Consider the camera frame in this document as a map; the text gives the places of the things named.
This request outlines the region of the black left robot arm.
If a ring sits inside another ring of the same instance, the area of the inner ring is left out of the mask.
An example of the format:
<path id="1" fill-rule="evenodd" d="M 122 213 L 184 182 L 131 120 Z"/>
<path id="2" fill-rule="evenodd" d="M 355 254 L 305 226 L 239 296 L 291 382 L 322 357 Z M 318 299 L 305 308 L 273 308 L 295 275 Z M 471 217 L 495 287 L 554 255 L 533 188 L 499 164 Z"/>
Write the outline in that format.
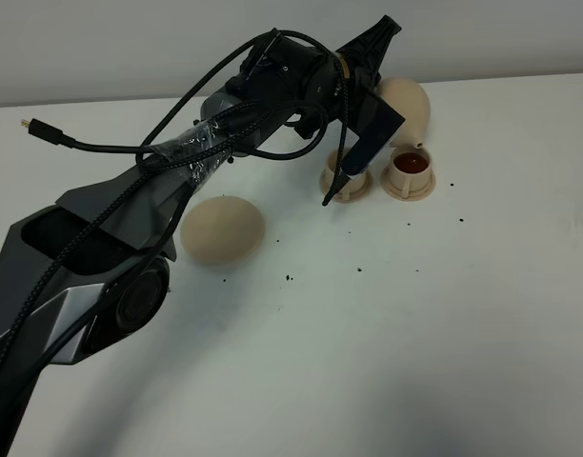
<path id="1" fill-rule="evenodd" d="M 338 50 L 293 30 L 271 30 L 232 53 L 239 72 L 175 138 L 137 147 L 80 142 L 37 119 L 28 133 L 55 146 L 129 154 L 134 165 L 71 189 L 13 224 L 0 251 L 0 456 L 9 453 L 41 371 L 72 365 L 142 328 L 160 309 L 176 257 L 172 236 L 199 189 L 235 157 L 266 158 L 263 143 L 289 127 L 314 149 L 339 121 L 331 200 L 364 172 L 404 118 L 377 93 L 399 25 L 384 16 Z"/>

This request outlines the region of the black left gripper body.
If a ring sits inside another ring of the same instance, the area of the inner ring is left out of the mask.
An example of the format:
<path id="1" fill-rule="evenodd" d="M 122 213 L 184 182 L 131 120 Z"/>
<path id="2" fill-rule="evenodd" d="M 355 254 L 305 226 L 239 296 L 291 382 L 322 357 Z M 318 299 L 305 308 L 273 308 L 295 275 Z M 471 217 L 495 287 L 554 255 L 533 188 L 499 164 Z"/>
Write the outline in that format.
<path id="1" fill-rule="evenodd" d="M 392 38 L 401 27 L 383 16 L 374 26 L 343 45 L 332 55 L 317 60 L 315 72 L 307 80 L 306 97 L 321 104 L 331 120 L 343 118 L 343 93 L 348 94 L 347 126 L 363 129 L 368 121 L 363 117 L 375 111 L 375 87 L 381 80 L 380 66 Z"/>

